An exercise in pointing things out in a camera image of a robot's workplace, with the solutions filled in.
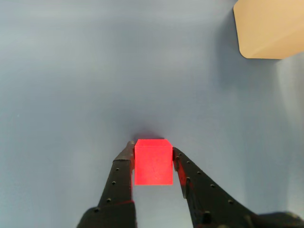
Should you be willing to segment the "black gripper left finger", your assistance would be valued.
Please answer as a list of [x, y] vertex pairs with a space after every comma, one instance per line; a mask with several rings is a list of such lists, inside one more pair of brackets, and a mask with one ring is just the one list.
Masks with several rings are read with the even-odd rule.
[[113, 160], [97, 206], [83, 214], [77, 225], [78, 228], [137, 227], [132, 189], [134, 146], [135, 142], [129, 141]]

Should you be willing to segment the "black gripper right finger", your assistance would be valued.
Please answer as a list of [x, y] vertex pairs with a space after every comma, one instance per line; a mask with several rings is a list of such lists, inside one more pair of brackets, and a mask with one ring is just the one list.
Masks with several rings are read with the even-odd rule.
[[253, 228], [252, 211], [244, 207], [178, 148], [174, 169], [194, 228]]

